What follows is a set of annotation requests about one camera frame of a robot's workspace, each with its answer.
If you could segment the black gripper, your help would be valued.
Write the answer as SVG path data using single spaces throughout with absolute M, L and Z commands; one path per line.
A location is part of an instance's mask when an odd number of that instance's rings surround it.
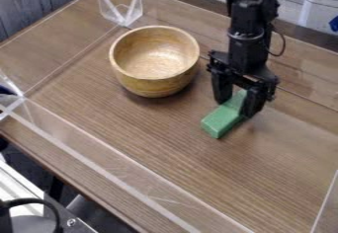
M 280 82 L 279 77 L 272 73 L 266 64 L 251 66 L 248 70 L 230 65 L 228 53 L 224 51 L 208 51 L 210 62 L 207 71 L 211 73 L 211 84 L 214 99 L 219 105 L 228 101 L 232 97 L 234 85 L 243 89 L 248 89 L 247 96 L 242 107 L 242 115 L 251 118 L 262 109 L 266 100 L 275 99 L 276 86 Z M 268 88 L 254 87 L 255 82 L 248 77 L 256 78 Z

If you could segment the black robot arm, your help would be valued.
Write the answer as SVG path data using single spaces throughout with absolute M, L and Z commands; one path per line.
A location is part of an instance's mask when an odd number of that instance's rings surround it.
M 211 50 L 207 71 L 211 73 L 214 99 L 218 104 L 232 97 L 234 86 L 246 90 L 239 113 L 252 117 L 275 98 L 279 77 L 267 66 L 278 0 L 226 0 L 231 19 L 227 30 L 228 50 Z

